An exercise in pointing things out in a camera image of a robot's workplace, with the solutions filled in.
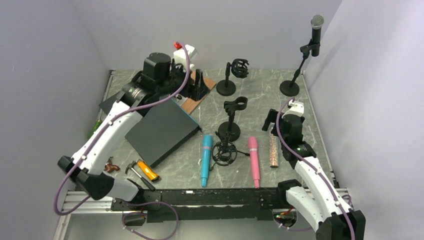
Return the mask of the black tripod shock-mount stand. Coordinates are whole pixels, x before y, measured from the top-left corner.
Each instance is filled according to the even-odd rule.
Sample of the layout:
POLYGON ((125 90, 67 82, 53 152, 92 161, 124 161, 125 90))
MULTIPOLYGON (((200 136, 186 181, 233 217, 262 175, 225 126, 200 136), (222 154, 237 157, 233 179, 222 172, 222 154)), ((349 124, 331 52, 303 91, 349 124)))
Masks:
POLYGON ((234 163, 238 153, 248 157, 250 156, 249 153, 238 150, 235 144, 230 141, 231 133, 226 133, 225 136, 221 136, 216 131, 215 134, 219 138, 219 141, 211 148, 213 165, 209 167, 210 172, 214 169, 215 165, 226 167, 234 163))

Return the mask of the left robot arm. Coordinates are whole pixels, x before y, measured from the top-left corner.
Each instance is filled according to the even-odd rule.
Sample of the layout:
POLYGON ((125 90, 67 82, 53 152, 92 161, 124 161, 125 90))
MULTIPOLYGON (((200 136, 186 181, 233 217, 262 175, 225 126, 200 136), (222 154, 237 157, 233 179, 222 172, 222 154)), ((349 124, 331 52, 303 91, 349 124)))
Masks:
POLYGON ((108 196, 124 200, 131 210, 139 209, 144 203, 144 189, 130 180, 114 178, 104 166, 151 108, 177 94, 195 101, 201 98, 197 93, 200 84, 190 82, 191 60, 196 55, 189 45, 176 50, 173 57, 160 52, 150 54, 142 70, 117 93, 106 118, 88 141, 71 157, 59 159, 64 179, 77 184, 94 200, 108 196))

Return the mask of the black microphone silver grille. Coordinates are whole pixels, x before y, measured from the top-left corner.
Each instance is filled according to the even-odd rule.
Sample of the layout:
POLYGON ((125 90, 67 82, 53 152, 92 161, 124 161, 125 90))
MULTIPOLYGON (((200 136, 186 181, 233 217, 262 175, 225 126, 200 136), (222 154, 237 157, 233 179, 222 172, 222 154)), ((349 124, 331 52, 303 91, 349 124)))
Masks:
POLYGON ((312 32, 309 46, 311 47, 311 55, 317 57, 320 54, 321 32, 325 19, 322 15, 314 15, 310 21, 312 32))

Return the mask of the dark grey rack unit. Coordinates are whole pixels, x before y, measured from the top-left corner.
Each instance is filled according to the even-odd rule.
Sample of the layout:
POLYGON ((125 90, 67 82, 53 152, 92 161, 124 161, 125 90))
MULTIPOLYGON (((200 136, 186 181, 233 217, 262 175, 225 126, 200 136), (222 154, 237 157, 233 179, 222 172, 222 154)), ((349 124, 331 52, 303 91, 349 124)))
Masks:
POLYGON ((122 160, 119 154, 127 153, 130 157, 137 153, 153 169, 201 130, 191 115, 174 100, 168 100, 152 107, 111 156, 122 160))

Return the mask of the blue microphone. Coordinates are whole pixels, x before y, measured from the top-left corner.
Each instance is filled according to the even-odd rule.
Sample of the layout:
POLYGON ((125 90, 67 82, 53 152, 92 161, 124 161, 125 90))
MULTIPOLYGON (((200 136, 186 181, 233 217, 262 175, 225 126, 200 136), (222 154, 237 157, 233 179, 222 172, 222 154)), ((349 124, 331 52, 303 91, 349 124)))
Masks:
POLYGON ((210 172, 210 157, 213 146, 213 137, 211 135, 205 135, 203 137, 203 149, 202 149, 202 161, 201 161, 201 172, 200 172, 200 184, 202 187, 206 187, 209 179, 210 172))

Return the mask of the round-base stand black mic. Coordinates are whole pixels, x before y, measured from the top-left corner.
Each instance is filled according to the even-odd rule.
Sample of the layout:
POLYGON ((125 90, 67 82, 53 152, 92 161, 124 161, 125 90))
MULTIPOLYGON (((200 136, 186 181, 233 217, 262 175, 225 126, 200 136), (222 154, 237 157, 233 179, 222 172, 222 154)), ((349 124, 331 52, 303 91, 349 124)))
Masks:
POLYGON ((295 97, 300 92, 300 87, 296 83, 297 78, 300 76, 302 72, 302 67, 305 63, 305 61, 309 58, 310 54, 312 54, 313 57, 317 57, 318 55, 316 52, 319 53, 321 44, 313 42, 311 39, 307 45, 300 47, 300 52, 302 53, 302 62, 298 69, 295 71, 293 78, 291 81, 285 80, 279 85, 280 92, 288 97, 295 97))

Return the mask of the glitter microphone silver grille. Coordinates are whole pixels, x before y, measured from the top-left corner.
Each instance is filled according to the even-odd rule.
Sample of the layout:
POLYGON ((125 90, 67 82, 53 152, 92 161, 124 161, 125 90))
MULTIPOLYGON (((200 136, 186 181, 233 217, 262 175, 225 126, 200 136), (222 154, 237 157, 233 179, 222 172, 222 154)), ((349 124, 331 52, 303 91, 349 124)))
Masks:
POLYGON ((269 133, 269 166, 279 167, 279 138, 273 134, 275 124, 271 123, 268 128, 269 133))

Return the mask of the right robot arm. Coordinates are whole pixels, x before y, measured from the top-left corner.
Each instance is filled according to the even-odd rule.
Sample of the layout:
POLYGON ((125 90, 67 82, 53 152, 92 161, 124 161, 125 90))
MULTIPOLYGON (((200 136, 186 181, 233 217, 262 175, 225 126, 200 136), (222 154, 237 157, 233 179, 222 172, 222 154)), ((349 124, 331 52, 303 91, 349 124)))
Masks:
POLYGON ((282 207, 294 207, 309 223, 317 240, 362 240, 366 218, 337 192, 321 167, 317 154, 304 140, 302 112, 290 108, 280 113, 268 111, 262 127, 278 137, 284 159, 295 170, 306 188, 296 180, 279 182, 275 200, 282 207))

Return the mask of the round-base stand with shock mount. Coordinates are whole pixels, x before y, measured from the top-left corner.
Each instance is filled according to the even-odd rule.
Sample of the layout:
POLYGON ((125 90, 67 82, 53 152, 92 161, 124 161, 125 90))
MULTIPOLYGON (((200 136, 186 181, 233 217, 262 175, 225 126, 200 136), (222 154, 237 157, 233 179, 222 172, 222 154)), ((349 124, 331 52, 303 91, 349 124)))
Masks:
POLYGON ((249 61, 243 58, 236 58, 232 62, 226 63, 225 79, 219 81, 216 85, 216 91, 221 96, 231 96, 236 92, 236 85, 229 79, 233 74, 238 79, 245 79, 249 74, 249 61))

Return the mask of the round-base stand glitter mic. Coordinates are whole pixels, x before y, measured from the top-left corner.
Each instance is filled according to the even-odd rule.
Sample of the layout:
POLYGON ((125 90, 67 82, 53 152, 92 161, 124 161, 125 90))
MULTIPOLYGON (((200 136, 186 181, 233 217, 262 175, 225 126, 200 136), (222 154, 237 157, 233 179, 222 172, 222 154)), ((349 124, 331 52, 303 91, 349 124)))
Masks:
POLYGON ((221 141, 228 140, 229 142, 236 141, 240 135, 240 127, 235 123, 236 111, 242 111, 247 107, 248 99, 244 96, 237 97, 233 101, 224 101, 223 107, 228 115, 228 121, 223 122, 216 132, 216 135, 221 141))

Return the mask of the pink microphone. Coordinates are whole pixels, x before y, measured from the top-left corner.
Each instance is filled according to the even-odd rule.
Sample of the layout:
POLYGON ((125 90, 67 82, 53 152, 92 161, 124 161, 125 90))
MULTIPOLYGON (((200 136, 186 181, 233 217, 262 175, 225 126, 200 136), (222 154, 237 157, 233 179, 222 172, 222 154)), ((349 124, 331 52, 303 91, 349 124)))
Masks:
POLYGON ((259 189, 261 187, 261 174, 259 166, 259 155, 258 155, 258 141, 254 136, 249 137, 248 139, 248 148, 250 156, 250 165, 252 171, 252 180, 254 187, 259 189))

